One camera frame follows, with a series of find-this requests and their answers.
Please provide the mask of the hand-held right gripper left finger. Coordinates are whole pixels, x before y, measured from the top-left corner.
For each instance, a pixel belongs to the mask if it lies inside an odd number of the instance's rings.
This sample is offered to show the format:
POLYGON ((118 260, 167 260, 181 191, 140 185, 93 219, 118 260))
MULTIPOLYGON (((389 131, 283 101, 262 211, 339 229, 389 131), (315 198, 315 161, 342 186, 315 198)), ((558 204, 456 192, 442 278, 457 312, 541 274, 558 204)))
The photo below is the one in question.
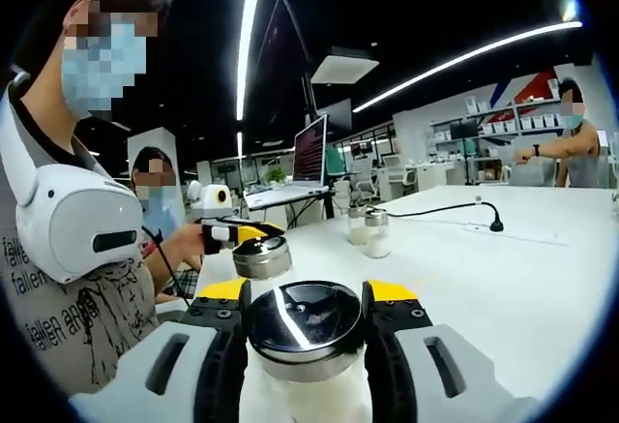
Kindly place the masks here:
POLYGON ((243 279, 204 288, 181 321, 159 326, 103 390, 72 396, 72 406, 85 422, 239 421, 250 299, 243 279))

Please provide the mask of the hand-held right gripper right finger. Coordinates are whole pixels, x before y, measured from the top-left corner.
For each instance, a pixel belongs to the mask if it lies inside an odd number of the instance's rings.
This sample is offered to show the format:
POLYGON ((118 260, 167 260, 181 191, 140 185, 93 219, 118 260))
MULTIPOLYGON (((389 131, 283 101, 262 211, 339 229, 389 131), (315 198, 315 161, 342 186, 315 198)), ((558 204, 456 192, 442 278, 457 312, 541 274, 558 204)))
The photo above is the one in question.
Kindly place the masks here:
POLYGON ((415 293, 363 283, 365 367, 375 422, 531 422, 538 402, 496 379, 493 361, 446 324, 433 323, 415 293))

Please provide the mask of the person's left hand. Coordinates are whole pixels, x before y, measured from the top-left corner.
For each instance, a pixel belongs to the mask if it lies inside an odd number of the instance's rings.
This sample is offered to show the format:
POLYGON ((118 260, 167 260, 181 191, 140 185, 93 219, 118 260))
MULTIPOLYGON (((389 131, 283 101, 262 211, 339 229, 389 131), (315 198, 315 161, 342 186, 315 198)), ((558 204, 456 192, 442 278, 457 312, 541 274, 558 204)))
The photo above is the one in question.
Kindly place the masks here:
POLYGON ((200 271, 205 254, 202 225, 185 224, 174 232, 174 241, 181 260, 189 267, 200 271))

